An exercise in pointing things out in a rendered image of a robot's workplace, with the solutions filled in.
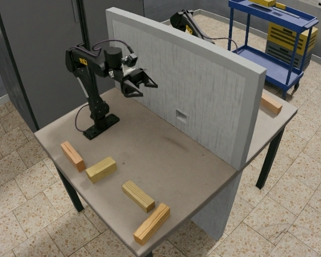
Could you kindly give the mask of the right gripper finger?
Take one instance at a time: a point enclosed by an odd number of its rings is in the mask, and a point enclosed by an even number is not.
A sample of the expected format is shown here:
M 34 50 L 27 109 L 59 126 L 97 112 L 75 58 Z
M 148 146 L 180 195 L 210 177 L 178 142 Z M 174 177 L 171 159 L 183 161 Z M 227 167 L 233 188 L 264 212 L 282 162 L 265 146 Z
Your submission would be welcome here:
M 149 70 L 145 69 L 143 71 L 143 78 L 144 78 L 144 86 L 145 87 L 152 87 L 152 88 L 158 88 L 158 84 L 155 82 L 155 80 L 152 78 Z M 150 83 L 149 79 L 153 84 Z
M 132 93 L 131 89 L 138 92 L 138 94 Z M 143 97 L 143 93 L 136 86 L 134 86 L 129 80 L 124 81 L 124 93 L 126 98 Z

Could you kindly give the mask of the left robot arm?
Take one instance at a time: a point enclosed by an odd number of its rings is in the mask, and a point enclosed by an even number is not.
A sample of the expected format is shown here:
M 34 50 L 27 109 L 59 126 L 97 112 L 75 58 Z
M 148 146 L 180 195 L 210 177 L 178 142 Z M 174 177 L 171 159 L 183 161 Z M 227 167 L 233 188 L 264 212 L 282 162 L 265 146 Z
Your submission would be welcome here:
M 189 14 L 186 14 L 186 12 L 175 13 L 170 18 L 170 23 L 171 23 L 172 27 L 176 28 L 180 31 L 183 31 L 183 32 L 185 32 L 187 29 L 191 35 L 215 44 L 211 39 L 203 37 L 203 35 L 206 37 L 207 37 L 207 35 L 203 33 L 203 31 L 199 28 L 199 26 L 197 25 L 197 23 L 193 19 L 193 16 L 192 16 L 194 13 L 193 10 L 187 10 L 187 13 L 189 13 Z M 179 27 L 179 25 L 181 25 L 181 26 Z

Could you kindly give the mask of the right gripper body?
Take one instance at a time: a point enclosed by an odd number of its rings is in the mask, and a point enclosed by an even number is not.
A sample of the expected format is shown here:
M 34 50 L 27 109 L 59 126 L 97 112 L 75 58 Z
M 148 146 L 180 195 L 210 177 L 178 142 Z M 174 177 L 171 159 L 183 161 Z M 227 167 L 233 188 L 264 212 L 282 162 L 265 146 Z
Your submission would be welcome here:
M 122 71 L 119 70 L 117 72 L 116 80 L 120 83 L 121 93 L 125 96 L 123 82 L 126 80 L 129 80 L 139 89 L 140 88 L 139 84 L 144 83 L 143 71 L 145 69 L 139 68 L 136 70 L 136 68 L 132 69 L 127 65 L 122 64 L 122 66 L 123 66 L 123 70 Z

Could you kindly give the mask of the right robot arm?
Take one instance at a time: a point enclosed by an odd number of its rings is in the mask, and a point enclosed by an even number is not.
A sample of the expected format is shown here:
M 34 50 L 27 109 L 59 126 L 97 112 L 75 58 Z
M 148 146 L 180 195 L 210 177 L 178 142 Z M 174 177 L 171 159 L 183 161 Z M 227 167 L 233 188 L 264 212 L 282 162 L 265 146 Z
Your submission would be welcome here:
M 110 107 L 102 100 L 96 91 L 89 76 L 87 66 L 90 67 L 96 75 L 104 78 L 109 76 L 117 81 L 116 74 L 119 70 L 123 70 L 123 67 L 121 67 L 122 64 L 133 67 L 137 59 L 138 57 L 134 53 L 124 59 L 122 49 L 119 47 L 109 47 L 104 50 L 104 56 L 99 55 L 97 57 L 78 48 L 71 48 L 66 51 L 65 65 L 80 83 L 91 111 L 90 118 L 94 120 L 95 123 L 83 132 L 83 135 L 89 140 L 94 139 L 112 125 L 119 122 L 120 119 L 114 114 L 109 114 L 105 120 L 105 115 L 109 113 Z

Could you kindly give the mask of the grey panel wall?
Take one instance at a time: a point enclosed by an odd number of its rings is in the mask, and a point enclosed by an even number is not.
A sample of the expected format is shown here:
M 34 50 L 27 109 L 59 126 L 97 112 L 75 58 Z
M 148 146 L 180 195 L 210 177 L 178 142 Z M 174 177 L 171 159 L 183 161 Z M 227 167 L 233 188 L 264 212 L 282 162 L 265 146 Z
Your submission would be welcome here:
M 208 41 L 115 7 L 105 10 L 109 40 L 122 40 L 158 88 L 140 84 L 145 107 L 238 171 L 246 164 L 267 69 Z M 189 127 L 174 118 L 189 115 Z M 218 241 L 243 171 L 191 220 Z

